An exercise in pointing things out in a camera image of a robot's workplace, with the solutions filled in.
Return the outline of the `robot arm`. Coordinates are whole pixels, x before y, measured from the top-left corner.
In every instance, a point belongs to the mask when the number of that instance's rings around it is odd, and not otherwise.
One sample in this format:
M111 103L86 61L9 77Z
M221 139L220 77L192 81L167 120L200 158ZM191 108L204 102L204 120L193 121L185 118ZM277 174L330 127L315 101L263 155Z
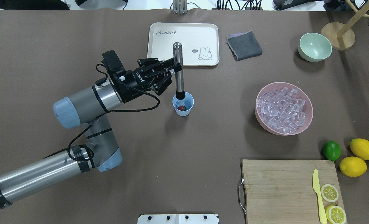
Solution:
M183 63L174 56L167 60L145 58L139 67L125 70L114 50L103 53L101 66L104 77L95 85L57 101L53 112L59 123L67 128L82 126L81 135L87 142L74 145L74 140L44 159L0 175L0 209L44 190L61 181L97 168L100 172L115 168L122 155L111 129L107 114L119 112L118 106L150 95L160 103L161 95L172 82L172 76L182 71Z

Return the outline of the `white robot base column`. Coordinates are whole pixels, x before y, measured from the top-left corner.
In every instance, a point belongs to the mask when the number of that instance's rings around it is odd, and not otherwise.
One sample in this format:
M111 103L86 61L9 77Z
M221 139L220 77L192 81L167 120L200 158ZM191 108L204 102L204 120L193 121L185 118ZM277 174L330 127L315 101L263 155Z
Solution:
M143 214L138 224L219 224L218 214Z

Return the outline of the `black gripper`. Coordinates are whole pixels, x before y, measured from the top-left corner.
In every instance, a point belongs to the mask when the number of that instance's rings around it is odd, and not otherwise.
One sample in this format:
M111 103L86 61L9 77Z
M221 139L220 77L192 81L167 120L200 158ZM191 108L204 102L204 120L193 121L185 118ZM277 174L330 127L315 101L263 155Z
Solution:
M139 68L125 70L116 67L116 90L123 103L138 98L143 92L154 91L160 96L172 83L172 73L182 70L180 63L174 58L159 60L158 58L144 58L138 60Z

